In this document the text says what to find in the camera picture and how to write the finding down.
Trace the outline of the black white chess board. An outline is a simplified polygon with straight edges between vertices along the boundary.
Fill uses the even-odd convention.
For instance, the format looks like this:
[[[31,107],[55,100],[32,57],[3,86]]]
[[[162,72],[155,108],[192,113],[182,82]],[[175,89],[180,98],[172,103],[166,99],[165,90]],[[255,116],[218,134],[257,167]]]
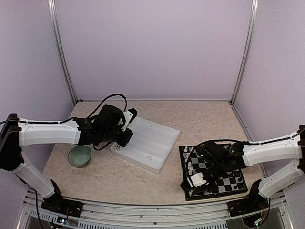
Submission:
[[[226,197],[248,191],[242,169],[244,142],[209,140],[196,146],[180,146],[183,171],[180,184],[186,201]]]

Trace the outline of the white divided plastic tray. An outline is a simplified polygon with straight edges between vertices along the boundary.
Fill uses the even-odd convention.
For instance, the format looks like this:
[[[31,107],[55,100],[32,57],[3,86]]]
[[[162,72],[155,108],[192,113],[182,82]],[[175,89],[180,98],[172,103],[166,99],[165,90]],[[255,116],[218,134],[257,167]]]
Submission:
[[[111,153],[153,173],[159,174],[180,134],[180,131],[140,117],[129,125],[133,136],[125,147],[125,155]]]

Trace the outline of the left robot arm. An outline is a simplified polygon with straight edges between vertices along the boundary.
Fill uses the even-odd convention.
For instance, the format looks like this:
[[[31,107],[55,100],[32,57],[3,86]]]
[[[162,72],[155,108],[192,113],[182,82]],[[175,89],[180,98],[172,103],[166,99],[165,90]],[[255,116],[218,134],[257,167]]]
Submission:
[[[14,173],[19,179],[39,193],[44,201],[56,212],[62,212],[67,207],[66,200],[57,184],[47,179],[22,154],[22,148],[30,145],[71,144],[78,146],[107,146],[116,142],[125,147],[131,137],[129,124],[137,116],[134,108],[124,110],[104,105],[100,112],[87,118],[72,117],[64,121],[32,121],[18,118],[12,113],[2,122],[0,132],[0,167]]]

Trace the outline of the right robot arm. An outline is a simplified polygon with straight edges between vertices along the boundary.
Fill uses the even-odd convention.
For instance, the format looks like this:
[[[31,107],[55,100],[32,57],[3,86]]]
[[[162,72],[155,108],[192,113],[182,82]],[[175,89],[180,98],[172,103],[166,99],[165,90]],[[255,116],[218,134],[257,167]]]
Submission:
[[[290,159],[291,162],[273,175],[254,182],[244,200],[244,208],[255,211],[273,194],[305,176],[305,127],[283,137],[264,141],[232,139],[208,140],[193,147],[210,165],[203,172],[187,175],[185,182],[196,192],[208,190],[225,173],[260,163]]]

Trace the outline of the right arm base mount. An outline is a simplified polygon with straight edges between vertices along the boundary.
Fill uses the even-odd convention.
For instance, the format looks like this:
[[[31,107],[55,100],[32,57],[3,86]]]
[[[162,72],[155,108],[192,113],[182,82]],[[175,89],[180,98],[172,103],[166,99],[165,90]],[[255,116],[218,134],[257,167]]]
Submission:
[[[267,209],[269,208],[269,201],[266,199],[263,201],[241,199],[230,201],[227,203],[227,206],[230,216],[235,217]]]

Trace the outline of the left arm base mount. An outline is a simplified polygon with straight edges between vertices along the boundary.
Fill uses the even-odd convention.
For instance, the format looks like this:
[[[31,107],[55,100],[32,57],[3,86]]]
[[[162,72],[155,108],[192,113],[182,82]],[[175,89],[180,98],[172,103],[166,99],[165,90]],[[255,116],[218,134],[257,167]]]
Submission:
[[[62,215],[79,218],[83,203],[69,199],[44,200],[41,208]]]

